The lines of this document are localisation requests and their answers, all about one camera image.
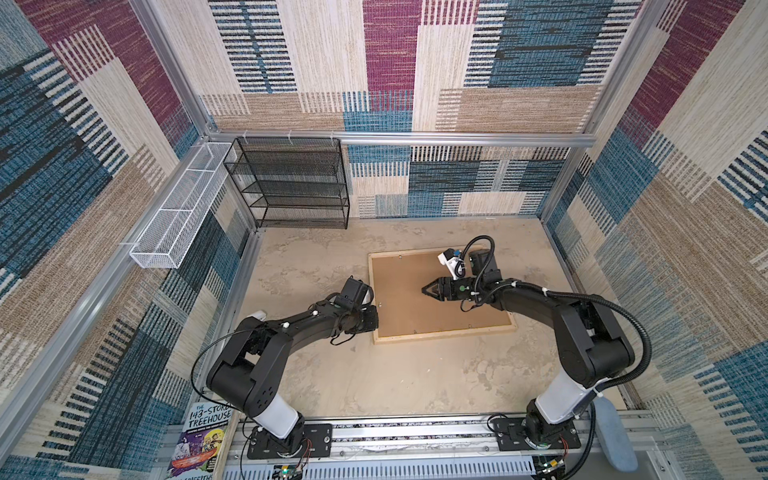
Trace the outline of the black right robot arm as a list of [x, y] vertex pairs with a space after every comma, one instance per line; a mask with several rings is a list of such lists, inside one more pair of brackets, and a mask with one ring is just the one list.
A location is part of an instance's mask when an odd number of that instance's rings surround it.
[[491, 249], [447, 249], [438, 259], [450, 274], [424, 286], [424, 295], [471, 309], [491, 306], [518, 313], [553, 331], [561, 369], [526, 407], [521, 427], [529, 447], [550, 447], [604, 390], [633, 381], [648, 368], [650, 335], [623, 307], [599, 295], [504, 279]]

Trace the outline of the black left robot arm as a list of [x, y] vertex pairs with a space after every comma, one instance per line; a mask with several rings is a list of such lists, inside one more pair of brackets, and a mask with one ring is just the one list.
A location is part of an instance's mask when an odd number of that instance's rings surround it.
[[205, 385], [256, 423], [259, 442], [280, 454], [307, 444], [305, 419], [278, 393], [291, 354], [378, 328], [373, 288], [350, 277], [339, 292], [278, 320], [243, 319], [210, 367]]

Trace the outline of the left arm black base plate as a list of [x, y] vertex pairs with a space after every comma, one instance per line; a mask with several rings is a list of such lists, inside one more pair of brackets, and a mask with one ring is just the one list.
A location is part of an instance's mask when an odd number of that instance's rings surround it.
[[299, 459], [308, 452], [310, 458], [328, 458], [332, 439], [330, 423], [300, 424], [286, 439], [278, 439], [264, 427], [257, 426], [250, 432], [245, 456], [249, 460]]

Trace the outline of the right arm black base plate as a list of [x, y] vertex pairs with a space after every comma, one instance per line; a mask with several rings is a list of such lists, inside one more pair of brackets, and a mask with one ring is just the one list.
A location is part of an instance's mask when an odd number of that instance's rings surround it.
[[487, 426], [500, 451], [578, 450], [582, 446], [572, 421], [552, 425], [534, 420], [528, 426], [524, 416], [493, 416]]

